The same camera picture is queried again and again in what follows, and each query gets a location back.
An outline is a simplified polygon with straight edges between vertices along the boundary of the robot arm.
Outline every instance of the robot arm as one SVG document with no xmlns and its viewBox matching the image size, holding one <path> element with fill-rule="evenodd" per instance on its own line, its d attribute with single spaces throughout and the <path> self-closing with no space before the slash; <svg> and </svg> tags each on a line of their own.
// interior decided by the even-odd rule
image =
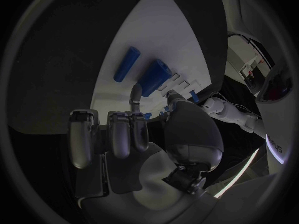
<svg viewBox="0 0 299 224">
<path fill-rule="evenodd" d="M 265 139 L 266 132 L 263 121 L 252 113 L 239 111 L 232 103 L 218 97 L 210 97 L 202 107 L 212 118 L 226 122 L 235 123 L 248 133 L 255 133 Z"/>
</svg>

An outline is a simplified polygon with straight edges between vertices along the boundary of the white board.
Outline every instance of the white board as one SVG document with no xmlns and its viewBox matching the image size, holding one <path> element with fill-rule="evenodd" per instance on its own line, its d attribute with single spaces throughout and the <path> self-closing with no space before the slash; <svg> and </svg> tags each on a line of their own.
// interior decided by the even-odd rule
<svg viewBox="0 0 299 224">
<path fill-rule="evenodd" d="M 113 75 L 130 46 L 140 50 L 141 55 L 123 81 L 115 82 Z M 106 124 L 109 111 L 129 110 L 132 86 L 157 58 L 190 84 L 188 89 L 180 91 L 185 98 L 191 97 L 189 90 L 199 92 L 211 84 L 200 45 L 176 3 L 140 0 L 114 37 L 97 78 L 91 109 L 99 112 L 100 124 Z M 156 90 L 149 97 L 141 98 L 140 110 L 152 113 L 155 118 L 160 111 L 165 111 L 165 106 L 166 98 Z"/>
</svg>

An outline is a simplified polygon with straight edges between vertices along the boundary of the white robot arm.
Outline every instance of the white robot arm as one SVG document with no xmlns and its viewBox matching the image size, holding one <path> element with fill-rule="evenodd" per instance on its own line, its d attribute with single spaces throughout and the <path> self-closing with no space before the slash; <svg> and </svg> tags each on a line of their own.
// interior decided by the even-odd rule
<svg viewBox="0 0 299 224">
<path fill-rule="evenodd" d="M 206 113 L 217 120 L 235 123 L 248 133 L 255 133 L 265 139 L 266 132 L 263 121 L 252 113 L 239 111 L 232 103 L 218 97 L 210 97 L 202 107 Z"/>
</svg>

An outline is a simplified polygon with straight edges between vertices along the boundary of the white panel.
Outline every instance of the white panel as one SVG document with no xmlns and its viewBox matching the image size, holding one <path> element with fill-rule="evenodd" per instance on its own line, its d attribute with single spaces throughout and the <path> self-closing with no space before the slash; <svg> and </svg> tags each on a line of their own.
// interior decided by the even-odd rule
<svg viewBox="0 0 299 224">
<path fill-rule="evenodd" d="M 113 75 L 130 46 L 140 50 L 141 55 L 123 81 L 117 83 Z M 141 0 L 117 32 L 103 61 L 91 102 L 91 108 L 99 112 L 101 124 L 106 123 L 108 111 L 129 110 L 132 86 L 157 58 L 173 74 L 178 73 L 192 84 L 189 89 L 199 92 L 211 84 L 198 41 L 173 0 Z M 182 91 L 186 98 L 191 97 L 189 89 Z M 149 97 L 142 97 L 141 112 L 151 112 L 155 118 L 166 105 L 166 98 L 156 90 Z"/>
</svg>

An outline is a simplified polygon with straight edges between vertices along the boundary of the glowing light strip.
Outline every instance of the glowing light strip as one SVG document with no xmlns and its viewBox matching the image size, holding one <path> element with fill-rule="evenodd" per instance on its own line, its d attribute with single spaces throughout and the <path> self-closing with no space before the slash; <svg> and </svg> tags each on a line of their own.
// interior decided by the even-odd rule
<svg viewBox="0 0 299 224">
<path fill-rule="evenodd" d="M 254 159 L 255 155 L 257 154 L 257 152 L 259 151 L 259 149 L 257 149 L 249 158 L 249 160 L 247 161 L 247 163 L 244 165 L 244 167 L 241 169 L 241 171 L 236 175 L 236 177 L 234 177 L 234 179 L 232 181 L 229 182 L 228 185 L 226 185 L 219 193 L 217 193 L 214 197 L 219 198 L 222 194 L 224 194 L 224 192 L 229 189 L 231 186 L 234 185 L 234 183 L 242 176 L 242 174 L 245 172 L 245 170 L 248 168 L 248 166 L 250 165 L 250 163 L 252 162 L 252 160 Z"/>
<path fill-rule="evenodd" d="M 273 150 L 272 146 L 270 145 L 270 141 L 268 139 L 268 136 L 266 135 L 266 144 L 267 144 L 267 147 L 269 149 L 269 151 L 272 153 L 272 155 L 275 157 L 275 159 L 277 161 L 279 161 L 281 164 L 284 163 L 284 161 L 275 153 L 275 151 Z"/>
</svg>

